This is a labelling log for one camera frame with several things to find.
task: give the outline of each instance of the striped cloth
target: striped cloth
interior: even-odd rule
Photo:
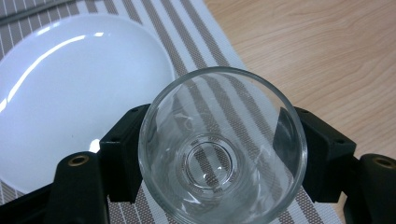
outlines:
[[[0,16],[43,2],[45,0],[0,0]],[[161,40],[179,76],[216,65],[245,69],[201,0],[77,0],[0,27],[0,60],[40,27],[61,18],[89,13],[114,14],[141,23]],[[21,196],[22,193],[0,180],[0,204]],[[144,183],[135,204],[110,203],[109,210],[112,223],[176,223],[155,203]],[[328,204],[311,203],[300,189],[288,210],[273,223],[341,221]]]

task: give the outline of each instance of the wooden surface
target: wooden surface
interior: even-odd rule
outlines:
[[[396,1],[205,2],[248,71],[355,141],[356,157],[396,158]]]

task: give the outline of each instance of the placemat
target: placemat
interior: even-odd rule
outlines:
[[[43,2],[45,0],[1,0],[0,16]],[[40,27],[61,18],[89,13],[118,15],[148,28],[162,41],[179,76],[217,65],[246,69],[201,0],[77,0],[0,27],[0,60]],[[0,204],[22,195],[0,180]],[[111,223],[176,223],[155,203],[144,183],[135,204],[109,203],[109,209]],[[341,221],[329,204],[312,203],[304,189],[300,189],[287,211],[272,223]]]

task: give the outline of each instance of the clear glass bowl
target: clear glass bowl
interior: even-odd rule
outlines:
[[[155,201],[182,223],[266,223],[304,179],[306,142],[287,98],[247,71],[212,67],[150,106],[139,162]]]

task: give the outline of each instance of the table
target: table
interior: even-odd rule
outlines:
[[[357,158],[396,158],[396,2],[205,3],[247,70],[355,141]]]

